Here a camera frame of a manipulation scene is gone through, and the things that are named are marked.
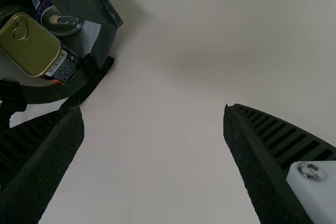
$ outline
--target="metal screw head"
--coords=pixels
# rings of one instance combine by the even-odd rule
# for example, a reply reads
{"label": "metal screw head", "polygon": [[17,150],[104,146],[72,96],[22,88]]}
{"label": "metal screw head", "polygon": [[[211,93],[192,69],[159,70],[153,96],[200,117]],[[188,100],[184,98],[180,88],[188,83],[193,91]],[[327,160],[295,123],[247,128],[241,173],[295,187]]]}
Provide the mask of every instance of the metal screw head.
{"label": "metal screw head", "polygon": [[324,170],[313,163],[300,162],[298,170],[304,177],[315,181],[322,181],[327,177]]}

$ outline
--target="white surface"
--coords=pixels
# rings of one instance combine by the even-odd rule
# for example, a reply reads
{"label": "white surface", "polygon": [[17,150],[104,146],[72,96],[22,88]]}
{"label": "white surface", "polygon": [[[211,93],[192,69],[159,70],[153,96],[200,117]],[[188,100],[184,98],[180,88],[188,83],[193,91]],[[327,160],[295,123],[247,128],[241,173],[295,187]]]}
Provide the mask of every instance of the white surface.
{"label": "white surface", "polygon": [[110,0],[114,69],[40,223],[259,223],[223,139],[226,103],[336,144],[335,0]]}
{"label": "white surface", "polygon": [[314,161],[311,162],[321,167],[327,177],[323,181],[313,181],[303,177],[295,162],[291,165],[287,182],[309,218],[315,224],[336,223],[336,161]]}

